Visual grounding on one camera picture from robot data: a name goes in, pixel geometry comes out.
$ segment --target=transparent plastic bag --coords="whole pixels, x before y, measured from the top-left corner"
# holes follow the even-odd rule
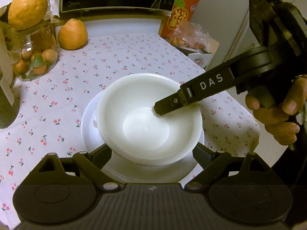
[[[198,52],[209,52],[210,36],[200,24],[182,20],[176,30],[168,35],[169,43],[176,47],[192,48]]]

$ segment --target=human hand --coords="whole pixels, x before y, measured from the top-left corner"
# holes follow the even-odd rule
[[[297,78],[285,100],[279,106],[269,109],[260,107],[259,101],[246,95],[245,103],[253,111],[254,117],[264,124],[267,132],[271,133],[281,145],[290,145],[297,138],[296,135],[300,128],[297,124],[286,122],[289,116],[295,115],[303,107],[307,99],[307,76]]]

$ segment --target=white bowl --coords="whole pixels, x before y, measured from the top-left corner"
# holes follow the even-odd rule
[[[155,102],[178,91],[180,85],[152,73],[120,78],[102,93],[96,112],[99,132],[118,155],[145,166],[179,161],[196,146],[202,131],[197,103],[164,116]]]

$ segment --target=midea logo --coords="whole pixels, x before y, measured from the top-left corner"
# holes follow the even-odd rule
[[[80,5],[80,3],[79,3],[79,2],[72,2],[72,1],[69,1],[69,2],[67,3],[67,6],[68,6],[68,7],[73,6],[73,5]]]

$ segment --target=table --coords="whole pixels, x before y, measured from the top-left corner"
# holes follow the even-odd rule
[[[59,50],[57,65],[43,77],[16,81],[17,119],[0,130],[0,220],[14,228],[12,203],[18,185],[49,152],[69,157],[86,150],[80,126],[85,107],[113,81],[133,73],[157,73],[182,84],[204,72],[156,34],[112,35],[89,39],[75,51]],[[227,92],[201,102],[205,145],[244,156],[258,143],[260,128]],[[200,172],[197,167],[190,178]]]

